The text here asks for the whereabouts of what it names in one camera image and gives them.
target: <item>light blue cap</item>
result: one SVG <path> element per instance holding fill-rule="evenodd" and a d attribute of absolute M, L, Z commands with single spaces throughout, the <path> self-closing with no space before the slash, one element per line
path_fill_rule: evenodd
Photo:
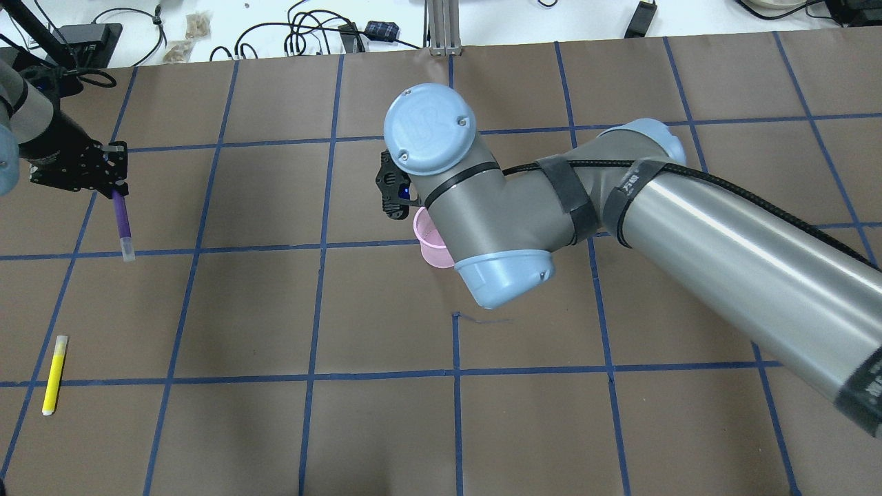
<path fill-rule="evenodd" d="M 680 143 L 680 138 L 670 133 L 668 126 L 662 121 L 647 118 L 637 119 L 636 121 L 630 121 L 628 124 L 611 127 L 598 136 L 623 129 L 639 132 L 654 141 L 659 147 L 664 148 L 664 153 L 668 154 L 668 157 L 686 165 L 686 152 L 683 150 L 683 143 Z"/>
<path fill-rule="evenodd" d="M 466 156 L 475 113 L 460 94 L 436 83 L 416 85 L 392 102 L 383 136 L 392 160 L 413 176 L 440 174 Z"/>
<path fill-rule="evenodd" d="M 0 196 L 19 183 L 19 143 L 6 126 L 0 124 Z"/>
<path fill-rule="evenodd" d="M 453 266 L 475 302 L 493 310 L 546 282 L 554 275 L 551 253 L 511 250 L 463 259 Z"/>

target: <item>yellow marker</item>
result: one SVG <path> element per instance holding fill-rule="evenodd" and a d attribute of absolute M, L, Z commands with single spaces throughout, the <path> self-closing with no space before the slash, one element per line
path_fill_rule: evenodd
<path fill-rule="evenodd" d="M 43 415 L 55 413 L 55 406 L 58 401 L 58 387 L 61 385 L 61 369 L 64 367 L 65 351 L 67 351 L 67 336 L 58 336 L 56 339 L 56 350 L 52 354 L 52 367 L 49 368 L 46 397 L 43 399 Z"/>

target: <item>grid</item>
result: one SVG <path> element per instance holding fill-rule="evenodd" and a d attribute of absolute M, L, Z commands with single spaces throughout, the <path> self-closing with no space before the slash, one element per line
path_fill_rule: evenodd
<path fill-rule="evenodd" d="M 825 121 L 825 120 L 847 120 L 847 119 L 870 119 L 870 118 L 880 118 L 882 117 L 882 113 L 863 113 L 863 114 L 837 114 L 837 115 L 823 115 L 823 116 L 815 116 L 811 113 L 809 109 L 808 102 L 803 94 L 803 91 L 800 86 L 800 82 L 797 80 L 796 74 L 794 72 L 793 67 L 791 66 L 789 56 L 787 51 L 785 50 L 783 44 L 781 43 L 781 37 L 777 33 L 773 33 L 774 41 L 777 49 L 781 54 L 781 58 L 787 67 L 788 74 L 791 78 L 793 87 L 796 90 L 796 93 L 799 97 L 799 101 L 804 108 L 804 116 L 786 116 L 786 117 L 769 117 L 769 118 L 736 118 L 736 119 L 693 119 L 689 102 L 686 98 L 686 92 L 684 91 L 684 86 L 680 78 L 680 73 L 677 67 L 677 62 L 674 57 L 674 53 L 671 49 L 668 38 L 663 39 L 663 44 L 665 48 L 665 52 L 667 54 L 667 58 L 670 64 L 670 69 L 673 71 L 674 79 L 676 82 L 676 89 L 679 92 L 681 103 L 683 105 L 685 120 L 683 121 L 673 121 L 667 122 L 666 124 L 674 127 L 684 127 L 688 128 L 689 133 L 692 136 L 694 146 L 699 158 L 700 167 L 707 171 L 707 164 L 705 162 L 704 153 L 702 150 L 702 146 L 699 140 L 698 127 L 706 126 L 706 125 L 715 125 L 715 124 L 745 124 L 745 123 L 777 123 L 777 122 L 806 122 L 813 132 L 814 138 L 817 141 L 818 146 L 821 149 L 822 154 L 824 155 L 824 159 L 826 161 L 826 165 L 829 167 L 830 173 L 833 176 L 833 179 L 836 183 L 836 186 L 842 196 L 842 200 L 844 201 L 848 214 L 852 220 L 851 223 L 848 222 L 840 222 L 840 223 L 828 223 L 828 224 L 820 224 L 818 225 L 821 229 L 856 229 L 859 234 L 860 240 L 863 244 L 863 248 L 866 250 L 868 254 L 868 258 L 874 263 L 877 262 L 875 254 L 871 247 L 871 241 L 867 236 L 867 231 L 869 229 L 877 229 L 882 228 L 882 222 L 867 222 L 866 220 L 862 220 L 858 217 L 857 211 L 851 199 L 848 196 L 848 192 L 846 191 L 845 185 L 840 177 L 840 174 L 836 168 L 836 165 L 833 162 L 833 158 L 829 151 L 827 150 L 825 141 L 822 138 L 821 132 L 818 128 L 817 121 Z M 483 135 L 501 135 L 501 134 L 521 134 L 521 133 L 544 133 L 544 132 L 568 132 L 570 136 L 570 141 L 572 146 L 577 146 L 577 132 L 578 131 L 592 131 L 592 130 L 601 130 L 606 129 L 614 125 L 618 125 L 621 123 L 610 123 L 610 124 L 590 124 L 590 125 L 576 125 L 575 119 L 573 115 L 573 107 L 570 96 L 570 88 L 567 81 L 567 71 L 564 67 L 564 58 L 561 54 L 561 46 L 559 43 L 554 43 L 555 54 L 557 56 L 557 68 L 559 70 L 560 76 L 560 84 L 564 93 L 564 101 L 566 109 L 566 117 L 568 121 L 568 125 L 566 126 L 550 126 L 550 127 L 541 127 L 541 128 L 515 128 L 515 129 L 493 129 L 493 130 L 485 130 L 482 131 Z M 603 351 L 603 364 L 598 365 L 574 365 L 574 366 L 548 366 L 548 367 L 499 367 L 499 368 L 463 368 L 460 366 L 460 322 L 463 319 L 471 319 L 467 315 L 461 314 L 459 312 L 455 312 L 452 315 L 451 319 L 451 340 L 452 340 L 452 367 L 443 368 L 443 369 L 430 369 L 430 370 L 414 370 L 414 371 L 398 371 L 398 372 L 353 372 L 353 373 L 318 373 L 316 372 L 316 358 L 318 353 L 318 337 L 319 337 L 319 324 L 320 318 L 322 315 L 322 302 L 323 302 L 323 293 L 324 293 L 324 283 L 325 283 L 325 259 L 329 250 L 335 250 L 340 248 L 360 248 L 360 247 L 382 247 L 382 246 L 400 246 L 400 245 L 413 245 L 416 244 L 414 239 L 398 239 L 398 240 L 382 240 L 382 241 L 365 241 L 365 242 L 338 242 L 332 243 L 328 241 L 327 228 L 328 228 L 328 218 L 329 218 L 329 206 L 331 202 L 331 192 L 332 192 L 332 182 L 333 182 L 333 165 L 334 165 L 334 154 L 335 148 L 338 143 L 341 142 L 351 142 L 351 141 L 376 141 L 381 140 L 381 136 L 361 136 L 361 137 L 338 137 L 337 136 L 337 126 L 338 126 L 338 118 L 340 112 L 340 89 L 343 80 L 343 72 L 344 72 L 344 59 L 345 56 L 341 56 L 337 63 L 336 68 L 336 80 L 335 80 L 335 90 L 334 90 L 334 98 L 333 98 L 333 118 L 332 118 L 332 126 L 331 133 L 328 138 L 319 138 L 319 139 L 285 139 L 285 140 L 275 140 L 275 141 L 249 141 L 249 142 L 236 142 L 236 143 L 227 143 L 224 140 L 225 131 L 227 128 L 227 121 L 230 114 L 230 106 L 233 101 L 233 95 L 235 90 L 236 78 L 239 72 L 239 63 L 235 62 L 232 70 L 232 77 L 229 82 L 228 94 L 226 99 L 226 104 L 224 108 L 223 118 L 221 120 L 220 125 L 220 133 L 215 143 L 213 144 L 201 144 L 201 145 L 192 145 L 192 146 L 172 146 L 172 147 L 133 147 L 130 149 L 130 152 L 133 154 L 148 154 L 153 152 L 163 152 L 163 151 L 173 151 L 173 150 L 190 150 L 190 149 L 213 149 L 213 159 L 211 171 L 208 176 L 206 191 L 205 191 L 205 200 L 202 206 L 202 211 L 199 219 L 199 227 L 198 233 L 196 237 L 196 243 L 192 248 L 180 248 L 180 249 L 171 249 L 171 250 L 146 250 L 146 251 L 138 251 L 137 255 L 139 257 L 152 257 L 152 256 L 165 256 L 165 255 L 186 255 L 191 256 L 191 269 L 189 273 L 189 279 L 186 284 L 186 289 L 183 297 L 183 304 L 180 312 L 180 319 L 177 326 L 177 332 L 174 340 L 174 346 L 171 350 L 171 355 L 168 361 L 168 373 L 165 377 L 148 377 L 148 378 L 140 378 L 140 379 L 112 379 L 112 378 L 96 378 L 89 380 L 64 380 L 62 382 L 65 387 L 96 387 L 96 386 L 162 386 L 163 392 L 161 397 L 161 406 L 159 408 L 158 416 L 156 419 L 155 433 L 153 436 L 153 443 L 151 447 L 151 453 L 149 457 L 149 464 L 146 468 L 146 479 L 144 481 L 144 490 L 143 494 L 147 495 L 151 493 L 152 483 L 153 483 L 153 473 L 155 468 L 155 463 L 157 459 L 157 454 L 161 449 L 161 439 L 163 433 L 163 426 L 166 417 L 167 407 L 168 407 L 168 399 L 174 385 L 196 385 L 196 384 L 233 384 L 233 383 L 263 383 L 263 382 L 302 382 L 306 386 L 306 394 L 304 401 L 304 410 L 303 410 L 303 435 L 302 435 L 302 444 L 300 446 L 300 463 L 298 467 L 298 493 L 304 494 L 306 484 L 305 478 L 307 474 L 307 470 L 309 467 L 309 455 L 310 455 L 310 422 L 312 415 L 312 399 L 313 399 L 313 391 L 314 386 L 317 381 L 356 381 L 356 380 L 396 380 L 396 379 L 414 379 L 414 378 L 432 378 L 432 377 L 452 377 L 453 380 L 453 408 L 454 408 L 454 438 L 455 438 L 455 474 L 456 481 L 455 487 L 458 495 L 462 495 L 466 493 L 465 484 L 464 484 L 464 470 L 463 470 L 463 461 L 464 458 L 468 458 L 468 452 L 464 451 L 463 447 L 463 426 L 462 426 L 462 393 L 461 393 L 461 378 L 467 376 L 487 376 L 487 375 L 523 375 L 523 374 L 606 374 L 608 377 L 607 384 L 609 389 L 609 401 L 610 401 L 610 415 L 612 416 L 613 428 L 615 431 L 615 443 L 617 449 L 617 457 L 618 457 L 618 466 L 621 472 L 621 484 L 624 490 L 624 494 L 632 493 L 631 480 L 629 477 L 628 470 L 628 456 L 627 456 L 627 432 L 624 432 L 622 426 L 622 420 L 620 418 L 619 411 L 619 400 L 617 393 L 617 381 L 616 374 L 618 372 L 665 372 L 665 371 L 692 371 L 692 370 L 730 370 L 730 369 L 756 369 L 760 378 L 760 382 L 762 385 L 763 393 L 766 398 L 766 404 L 768 408 L 768 415 L 771 419 L 771 423 L 774 429 L 775 439 L 778 445 L 778 449 L 780 451 L 781 462 L 784 467 L 784 471 L 787 477 L 787 482 L 789 485 L 789 489 L 792 494 L 800 494 L 799 486 L 797 485 L 797 480 L 794 475 L 794 471 L 791 467 L 791 462 L 789 458 L 789 452 L 787 448 L 787 443 L 785 440 L 785 436 L 781 429 L 781 423 L 778 418 L 778 414 L 775 407 L 775 401 L 772 394 L 772 389 L 769 385 L 769 379 L 766 374 L 766 369 L 772 367 L 781 366 L 775 360 L 766 360 L 763 358 L 762 353 L 759 348 L 752 344 L 752 351 L 754 355 L 754 360 L 752 361 L 731 361 L 731 362 L 705 362 L 705 363 L 664 363 L 664 364 L 616 364 L 614 361 L 614 353 L 613 349 L 610 346 L 609 339 L 609 330 L 607 326 L 606 320 L 606 312 L 605 306 L 603 303 L 603 287 L 601 285 L 601 277 L 600 271 L 598 269 L 598 258 L 595 249 L 595 239 L 599 237 L 607 236 L 605 233 L 600 233 L 597 236 L 591 238 L 587 242 L 587 251 L 588 258 L 590 260 L 590 274 L 592 278 L 592 284 L 594 288 L 595 294 L 595 303 L 597 307 L 598 317 L 599 317 L 599 325 L 601 330 L 601 338 L 602 338 L 602 351 Z M 447 66 L 447 75 L 448 82 L 450 87 L 456 87 L 455 84 L 455 65 L 454 58 L 448 59 Z M 136 68 L 131 76 L 131 80 L 129 86 L 126 91 L 126 95 L 123 99 L 122 107 L 119 109 L 119 114 L 116 120 L 116 126 L 113 131 L 113 139 L 116 139 L 117 133 L 119 132 L 120 125 L 123 121 L 123 116 L 125 115 L 126 108 L 129 104 L 129 100 L 132 93 L 132 88 L 137 84 L 137 76 L 138 69 Z M 321 222 L 321 236 L 320 242 L 318 244 L 297 244 L 297 245 L 255 245 L 255 246 L 230 246 L 230 247 L 203 247 L 203 236 L 205 234 L 206 229 L 206 219 L 209 212 L 209 206 L 212 198 L 213 192 L 213 183 L 215 179 L 215 173 L 217 171 L 218 160 L 221 155 L 221 150 L 224 148 L 231 147 L 269 147 L 269 146 L 278 146 L 278 145 L 301 145 L 301 144 L 327 144 L 328 145 L 328 157 L 327 157 L 327 165 L 326 165 L 326 176 L 325 176 L 325 191 L 324 191 L 324 204 L 322 211 L 322 222 Z M 50 338 L 53 335 L 53 331 L 56 325 L 56 321 L 58 318 L 58 313 L 62 307 L 63 300 L 65 297 L 65 292 L 68 288 L 68 284 L 71 279 L 71 274 L 75 267 L 75 264 L 80 259 L 99 259 L 99 258 L 110 258 L 116 257 L 117 253 L 115 252 L 82 252 L 81 245 L 83 243 L 83 238 L 86 233 L 86 226 L 89 223 L 90 216 L 92 215 L 93 208 L 96 201 L 96 195 L 93 193 L 92 198 L 89 201 L 88 207 L 86 209 L 85 217 L 82 221 L 81 227 L 79 229 L 77 242 L 74 245 L 74 249 L 72 252 L 65 253 L 36 253 L 36 254 L 26 254 L 26 255 L 3 255 L 0 256 L 0 261 L 17 261 L 17 260 L 45 260 L 45 259 L 64 259 L 69 260 L 69 264 L 64 275 L 64 281 L 61 285 L 61 289 L 58 293 L 57 300 L 52 312 L 51 320 L 49 322 L 49 327 L 46 331 L 45 337 L 41 344 L 40 353 L 37 357 L 37 360 L 34 365 L 33 374 L 30 380 L 22 380 L 22 381 L 3 381 L 0 382 L 0 387 L 3 388 L 23 388 L 26 390 L 24 401 L 21 405 L 21 410 L 19 413 L 18 422 L 15 425 L 14 432 L 11 436 L 11 441 L 9 443 L 8 449 L 5 454 L 4 464 L 2 469 L 0 470 L 0 476 L 5 476 L 7 470 L 10 467 L 10 463 L 12 462 L 16 446 L 19 440 L 19 433 L 22 429 L 22 425 L 25 422 L 26 412 L 30 405 L 31 400 L 33 399 L 34 389 L 36 387 L 45 386 L 45 381 L 39 380 L 41 366 L 42 366 L 42 358 L 44 357 L 46 350 L 50 343 Z M 315 306 L 312 320 L 312 335 L 311 335 L 311 346 L 310 346 L 310 354 L 309 354 L 309 369 L 307 373 L 303 374 L 279 374 L 279 375 L 255 375 L 255 376 L 229 376 L 229 377 L 176 377 L 176 365 L 178 359 L 178 353 L 181 347 L 181 341 L 183 337 L 183 332 L 185 328 L 185 322 L 187 320 L 188 308 L 190 305 L 191 294 L 193 291 L 194 281 L 198 272 L 198 263 L 200 255 L 205 253 L 224 253 L 224 252 L 258 252 L 258 251 L 297 251 L 297 250 L 311 250 L 318 251 L 319 253 L 319 264 L 318 264 L 318 282 L 315 290 Z"/>

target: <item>white floor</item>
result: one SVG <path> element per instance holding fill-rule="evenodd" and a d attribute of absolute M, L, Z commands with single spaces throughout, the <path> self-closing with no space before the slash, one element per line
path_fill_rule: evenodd
<path fill-rule="evenodd" d="M 755 19 L 734 0 L 656 0 L 659 4 L 650 36 L 688 34 L 753 33 L 836 27 L 829 19 L 812 19 L 801 11 L 786 19 L 767 21 Z M 543 41 L 600 40 L 621 38 L 639 0 L 558 0 L 555 7 L 541 7 L 536 0 L 460 0 L 460 29 L 464 45 L 498 45 L 537 43 Z M 236 38 L 261 22 L 284 22 L 288 7 L 295 0 L 160 0 L 162 19 L 170 41 L 181 40 L 186 28 L 185 16 L 208 11 L 212 16 L 212 35 L 199 41 L 191 53 L 191 62 L 208 60 L 217 45 L 233 47 Z M 25 0 L 34 14 L 34 0 Z M 41 5 L 59 25 L 85 24 L 101 11 L 113 7 L 135 7 L 153 11 L 156 0 L 42 0 Z M 393 21 L 401 28 L 400 38 L 422 45 L 422 0 L 308 0 L 298 11 L 327 9 L 352 19 L 360 28 L 369 20 Z M 818 15 L 826 15 L 826 7 L 811 7 Z M 111 67 L 131 65 L 154 44 L 156 27 L 147 16 L 115 13 L 101 18 L 105 22 L 123 24 L 123 36 L 111 59 Z M 0 13 L 0 32 L 14 41 L 20 36 L 9 17 Z M 245 41 L 255 47 L 261 57 L 284 56 L 284 26 L 261 27 L 247 35 Z M 332 52 L 340 53 L 342 45 L 336 33 L 328 34 Z M 310 51 L 315 51 L 310 37 Z M 369 51 L 404 49 L 388 43 L 372 42 Z M 34 50 L 41 55 L 42 51 Z M 164 49 L 151 56 L 145 64 L 159 64 Z"/>

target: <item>purple marker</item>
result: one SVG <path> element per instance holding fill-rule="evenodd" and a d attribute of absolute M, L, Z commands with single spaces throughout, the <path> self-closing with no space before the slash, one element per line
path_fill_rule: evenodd
<path fill-rule="evenodd" d="M 116 214 L 116 230 L 119 232 L 119 245 L 123 248 L 123 260 L 132 262 L 135 260 L 135 249 L 131 246 L 129 213 L 125 210 L 125 197 L 116 190 L 113 191 L 113 210 Z"/>

